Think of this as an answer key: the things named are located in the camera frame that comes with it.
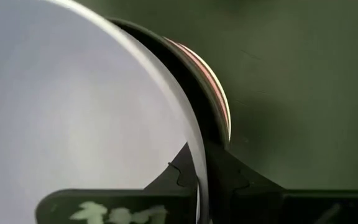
black holder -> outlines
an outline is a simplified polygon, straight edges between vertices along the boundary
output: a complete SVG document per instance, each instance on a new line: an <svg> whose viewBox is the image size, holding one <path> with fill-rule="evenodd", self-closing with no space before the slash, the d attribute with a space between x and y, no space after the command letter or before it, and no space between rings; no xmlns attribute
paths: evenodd
<svg viewBox="0 0 358 224"><path fill-rule="evenodd" d="M358 223L357 190L286 190L217 145L206 156L215 224Z"/></svg>
<svg viewBox="0 0 358 224"><path fill-rule="evenodd" d="M45 197L35 216L38 224L82 224L89 218L86 216L88 209L97 210L107 223L109 214L119 208L132 215L148 213L152 223L158 219L160 223L194 224L197 185L186 144L164 172L144 190L61 190Z"/></svg>

green background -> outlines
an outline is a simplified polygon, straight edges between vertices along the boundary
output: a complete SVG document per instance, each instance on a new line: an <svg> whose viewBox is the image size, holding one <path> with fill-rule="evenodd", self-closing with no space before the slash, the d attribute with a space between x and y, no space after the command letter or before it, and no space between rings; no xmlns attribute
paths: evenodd
<svg viewBox="0 0 358 224"><path fill-rule="evenodd" d="M358 1L78 2L203 57L248 166L290 189L358 189Z"/></svg>

